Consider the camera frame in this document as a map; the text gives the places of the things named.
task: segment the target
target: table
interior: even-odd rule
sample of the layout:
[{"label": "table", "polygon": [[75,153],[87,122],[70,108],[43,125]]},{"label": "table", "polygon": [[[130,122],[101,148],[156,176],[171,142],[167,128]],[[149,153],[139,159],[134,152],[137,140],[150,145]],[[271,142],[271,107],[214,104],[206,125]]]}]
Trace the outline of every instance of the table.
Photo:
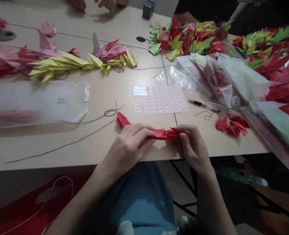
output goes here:
[{"label": "table", "polygon": [[[226,45],[229,45],[234,54],[242,58],[240,54],[232,46],[232,40],[235,36],[229,35],[227,39],[224,40]],[[162,53],[164,66],[172,65],[174,62],[169,61],[167,58],[167,53]],[[208,96],[202,96],[198,92],[194,92],[192,96],[185,95],[186,100],[192,99],[197,100],[202,103],[209,101]],[[266,144],[260,139],[258,134],[253,128],[248,129],[246,137],[242,135],[239,136],[237,141],[235,138],[228,135],[225,132],[217,131],[215,124],[218,120],[218,115],[214,114],[212,118],[208,121],[204,119],[205,115],[208,113],[199,114],[202,111],[206,111],[202,107],[196,106],[190,102],[187,102],[189,113],[176,113],[176,123],[180,124],[195,124],[206,142],[207,149],[210,157],[218,156],[229,156],[229,155],[242,155],[242,154],[255,154],[255,153],[267,153],[270,152]]]},{"label": "table", "polygon": [[[142,122],[157,129],[168,129],[182,123],[198,125],[207,142],[210,156],[268,152],[268,149],[260,142],[254,131],[250,130],[246,138],[240,138],[240,141],[235,142],[233,138],[215,129],[217,117],[213,117],[210,121],[205,121],[202,117],[194,117],[196,113],[203,111],[203,109],[192,105],[189,107],[190,113],[135,115],[132,86],[160,86],[161,84],[152,77],[160,73],[163,67],[171,64],[171,62],[166,59],[164,53],[153,56],[147,50],[147,43],[139,43],[134,40],[136,36],[146,38],[149,29],[149,21],[141,19],[141,10],[127,7],[114,16],[112,20],[95,21],[89,15],[90,2],[87,3],[87,13],[84,16],[74,16],[70,14],[72,9],[67,9],[67,4],[61,0],[47,3],[30,3],[24,0],[17,0],[15,3],[0,1],[0,17],[7,20],[9,24],[7,29],[17,34],[17,38],[10,41],[10,44],[28,45],[30,49],[39,49],[39,36],[35,28],[40,27],[40,21],[47,15],[50,22],[57,27],[58,33],[54,40],[59,50],[69,51],[76,47],[76,51],[80,53],[80,56],[85,58],[86,54],[93,50],[92,34],[93,31],[96,31],[100,44],[123,38],[120,42],[132,46],[131,50],[139,63],[138,69],[161,67],[141,71],[127,67],[125,72],[122,73],[111,70],[107,76],[104,76],[97,69],[71,71],[67,81],[87,81],[91,85],[89,111],[83,122],[102,116],[106,110],[115,107],[114,102],[116,101],[119,107],[125,104],[121,112],[131,123]],[[96,11],[102,12],[103,10],[92,9],[92,12]],[[102,18],[104,14],[100,12],[98,17]],[[153,19],[161,20],[163,25],[171,20],[168,17],[155,14],[151,21]],[[17,79],[25,80],[26,78],[18,74],[10,79],[1,79],[0,82]],[[96,97],[100,101],[99,103],[95,102]],[[196,92],[192,98],[200,100]],[[54,123],[0,129],[0,170],[98,164],[105,157],[120,131],[120,128],[114,122],[88,139],[74,145],[41,157],[10,164],[4,163],[41,154],[74,142],[108,124],[113,119],[114,117],[104,117],[87,125]],[[179,142],[157,141],[146,152],[143,161],[178,159],[181,155]]]},{"label": "table", "polygon": [[109,13],[98,8],[94,1],[86,1],[86,13],[83,14],[67,0],[52,1],[0,1],[0,17],[9,24],[31,28],[41,28],[41,21],[48,18],[58,33],[76,35],[92,39],[95,31],[99,40],[111,42],[120,39],[120,43],[133,47],[149,48],[147,42],[139,42],[136,37],[148,38],[149,25],[160,22],[167,25],[170,18],[153,14],[150,20],[142,18],[142,10],[133,7],[117,9]]}]

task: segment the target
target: white cable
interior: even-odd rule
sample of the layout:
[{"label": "white cable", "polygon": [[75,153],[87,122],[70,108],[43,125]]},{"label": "white cable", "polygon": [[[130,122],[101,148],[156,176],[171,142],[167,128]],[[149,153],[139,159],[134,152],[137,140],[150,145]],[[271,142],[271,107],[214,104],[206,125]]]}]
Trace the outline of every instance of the white cable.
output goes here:
[{"label": "white cable", "polygon": [[[62,179],[62,178],[67,178],[67,179],[69,179],[69,180],[71,181],[71,183],[72,183],[72,195],[71,195],[71,199],[72,199],[72,198],[73,198],[73,194],[74,194],[74,183],[73,183],[73,181],[72,181],[71,178],[69,178],[69,177],[67,177],[67,176],[62,176],[62,177],[58,178],[58,179],[54,182],[54,184],[53,184],[53,186],[52,186],[52,189],[51,189],[51,191],[50,191],[50,193],[49,193],[49,195],[48,195],[48,197],[47,197],[46,202],[43,204],[43,206],[40,208],[39,211],[37,211],[33,216],[29,217],[27,220],[25,220],[24,222],[22,222],[22,223],[19,224],[18,226],[15,226],[14,228],[12,228],[12,229],[10,229],[10,230],[2,233],[1,235],[4,235],[4,234],[6,234],[6,233],[8,233],[8,232],[10,232],[10,231],[18,228],[19,226],[21,226],[22,224],[26,223],[26,222],[29,221],[31,218],[33,218],[36,214],[38,214],[38,213],[44,208],[44,206],[47,204],[47,202],[49,201],[49,198],[50,198],[50,196],[51,196],[51,193],[52,193],[52,190],[53,190],[53,188],[54,188],[54,186],[55,186],[55,183],[58,182],[58,181],[59,181],[60,179]],[[42,234],[44,234],[44,232],[46,231],[47,227],[48,227],[51,223],[49,223],[49,224],[45,227],[45,229],[44,229],[44,231],[42,232]]]}]

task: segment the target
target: sticker sheet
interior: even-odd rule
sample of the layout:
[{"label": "sticker sheet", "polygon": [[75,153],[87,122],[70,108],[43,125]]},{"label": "sticker sheet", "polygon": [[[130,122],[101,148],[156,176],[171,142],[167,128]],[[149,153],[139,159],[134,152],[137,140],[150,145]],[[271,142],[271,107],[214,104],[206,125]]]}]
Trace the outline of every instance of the sticker sheet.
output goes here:
[{"label": "sticker sheet", "polygon": [[134,86],[135,114],[189,112],[179,86]]}]

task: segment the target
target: sleeve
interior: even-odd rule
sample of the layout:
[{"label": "sleeve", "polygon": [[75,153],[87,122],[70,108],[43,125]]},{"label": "sleeve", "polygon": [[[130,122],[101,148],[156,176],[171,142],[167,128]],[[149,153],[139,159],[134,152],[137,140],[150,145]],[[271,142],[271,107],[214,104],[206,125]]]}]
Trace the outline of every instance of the sleeve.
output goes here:
[{"label": "sleeve", "polygon": [[189,11],[189,8],[191,7],[191,1],[190,0],[179,0],[176,10],[174,12],[175,14],[181,14]]},{"label": "sleeve", "polygon": [[224,4],[220,7],[221,11],[219,14],[218,19],[215,20],[215,22],[219,22],[219,21],[229,21],[230,17],[232,16],[232,14],[235,12],[235,10],[237,9],[239,3],[228,3],[228,4]]}]

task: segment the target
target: clear plastic bag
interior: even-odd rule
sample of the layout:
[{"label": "clear plastic bag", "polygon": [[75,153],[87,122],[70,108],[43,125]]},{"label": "clear plastic bag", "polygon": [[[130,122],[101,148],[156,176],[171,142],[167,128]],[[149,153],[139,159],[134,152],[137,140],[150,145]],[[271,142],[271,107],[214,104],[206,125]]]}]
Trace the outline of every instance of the clear plastic bag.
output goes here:
[{"label": "clear plastic bag", "polygon": [[289,144],[289,115],[279,109],[283,104],[276,101],[257,102],[261,111]]},{"label": "clear plastic bag", "polygon": [[198,90],[205,92],[210,97],[213,96],[213,91],[207,82],[205,75],[199,69],[195,59],[191,55],[177,57],[175,62],[181,70],[186,71],[191,79],[196,82]]},{"label": "clear plastic bag", "polygon": [[79,122],[88,112],[87,82],[0,83],[0,128]]},{"label": "clear plastic bag", "polygon": [[196,82],[192,81],[189,75],[181,71],[176,65],[165,67],[165,70],[160,72],[154,79],[164,86],[179,86],[189,96],[196,90]]},{"label": "clear plastic bag", "polygon": [[265,101],[265,95],[271,85],[271,82],[265,77],[237,59],[224,54],[220,54],[218,57],[218,65],[250,106],[253,106],[256,102]]},{"label": "clear plastic bag", "polygon": [[218,65],[217,60],[207,55],[205,68],[206,79],[217,100],[228,108],[239,106],[240,99],[224,71]]}]

